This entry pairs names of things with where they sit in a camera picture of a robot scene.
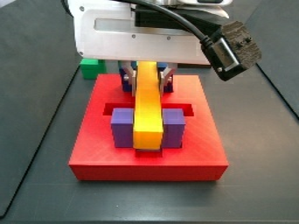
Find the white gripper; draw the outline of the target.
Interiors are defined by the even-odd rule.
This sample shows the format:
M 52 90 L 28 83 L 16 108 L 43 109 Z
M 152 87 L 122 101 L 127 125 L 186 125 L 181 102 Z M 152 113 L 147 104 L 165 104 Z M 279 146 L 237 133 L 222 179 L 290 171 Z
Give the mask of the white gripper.
M 162 93 L 174 91 L 177 63 L 210 63 L 202 52 L 201 41 L 187 31 L 135 26 L 135 13 L 128 3 L 114 0 L 68 0 L 68 4 L 80 56 L 123 60 L 119 62 L 122 87 L 131 95 L 136 95 L 136 67 L 132 61 L 159 62 Z

